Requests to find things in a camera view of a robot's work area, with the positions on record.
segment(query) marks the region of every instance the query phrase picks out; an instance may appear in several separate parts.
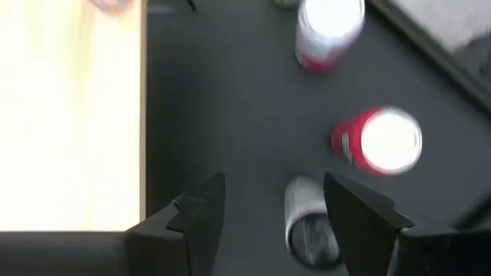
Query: can lid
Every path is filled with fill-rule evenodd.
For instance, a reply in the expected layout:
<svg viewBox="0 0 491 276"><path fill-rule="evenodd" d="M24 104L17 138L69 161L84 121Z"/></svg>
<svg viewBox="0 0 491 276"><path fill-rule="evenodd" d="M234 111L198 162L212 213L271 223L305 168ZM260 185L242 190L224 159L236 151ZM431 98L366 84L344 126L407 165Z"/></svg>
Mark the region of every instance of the can lid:
<svg viewBox="0 0 491 276"><path fill-rule="evenodd" d="M361 133L361 150L368 164L382 173L398 174L420 158L421 128L408 113L385 108L374 114Z"/></svg>
<svg viewBox="0 0 491 276"><path fill-rule="evenodd" d="M329 38L350 33L364 16L363 0L304 0L307 23Z"/></svg>

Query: light wooden surface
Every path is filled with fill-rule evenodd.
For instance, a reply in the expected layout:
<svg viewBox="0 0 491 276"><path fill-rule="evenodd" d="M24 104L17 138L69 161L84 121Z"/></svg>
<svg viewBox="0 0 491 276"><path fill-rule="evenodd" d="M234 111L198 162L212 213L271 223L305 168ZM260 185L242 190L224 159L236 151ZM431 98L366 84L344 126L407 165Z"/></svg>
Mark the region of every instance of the light wooden surface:
<svg viewBox="0 0 491 276"><path fill-rule="evenodd" d="M142 218L144 1L0 1L0 230Z"/></svg>

